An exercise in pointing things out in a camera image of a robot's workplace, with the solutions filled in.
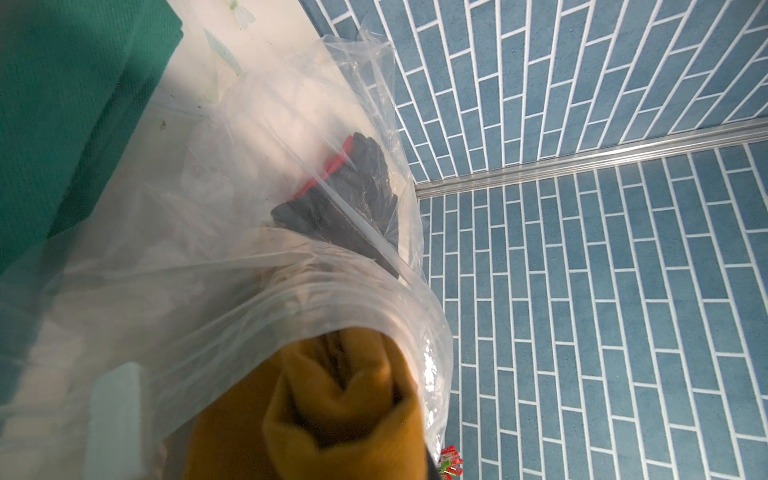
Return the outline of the clear plastic vacuum bag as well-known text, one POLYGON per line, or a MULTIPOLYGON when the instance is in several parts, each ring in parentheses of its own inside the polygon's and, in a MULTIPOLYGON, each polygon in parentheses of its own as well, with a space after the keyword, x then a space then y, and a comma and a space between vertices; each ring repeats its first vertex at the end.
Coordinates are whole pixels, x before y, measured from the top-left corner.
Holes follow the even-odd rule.
POLYGON ((282 347, 349 328, 399 347, 438 473, 453 348, 394 85, 393 49, 361 31, 241 75, 199 119, 152 120, 91 215, 1 276, 3 478, 184 478, 208 406, 282 347), (356 132, 398 196, 397 249, 364 227, 397 276, 271 217, 356 132))

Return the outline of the black garment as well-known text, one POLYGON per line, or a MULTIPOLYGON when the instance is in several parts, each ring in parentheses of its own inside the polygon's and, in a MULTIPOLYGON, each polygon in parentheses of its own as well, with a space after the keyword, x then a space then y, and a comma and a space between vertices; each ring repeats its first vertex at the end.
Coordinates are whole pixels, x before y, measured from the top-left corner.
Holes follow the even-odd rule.
POLYGON ((355 144, 349 161, 306 195, 274 207, 271 217, 279 227, 363 255, 397 276, 381 249, 364 234, 369 226, 398 248, 398 196, 390 185, 384 152, 373 138, 359 132, 352 135, 355 144))

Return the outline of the brown garment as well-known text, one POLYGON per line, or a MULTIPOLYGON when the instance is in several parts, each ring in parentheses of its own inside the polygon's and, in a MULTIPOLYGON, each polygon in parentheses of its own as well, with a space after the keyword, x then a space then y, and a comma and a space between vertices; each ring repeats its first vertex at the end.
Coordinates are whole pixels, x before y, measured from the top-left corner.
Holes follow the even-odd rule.
POLYGON ((435 479, 396 343, 349 328, 282 347, 198 417, 186 479, 435 479))

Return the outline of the dark green garment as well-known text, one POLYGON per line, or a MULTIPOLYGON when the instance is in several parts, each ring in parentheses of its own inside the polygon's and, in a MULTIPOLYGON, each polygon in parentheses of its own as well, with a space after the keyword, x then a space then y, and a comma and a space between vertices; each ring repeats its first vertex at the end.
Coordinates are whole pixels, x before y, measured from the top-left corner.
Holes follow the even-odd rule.
POLYGON ((1 263, 88 217, 182 39, 165 1, 1 5, 1 263))

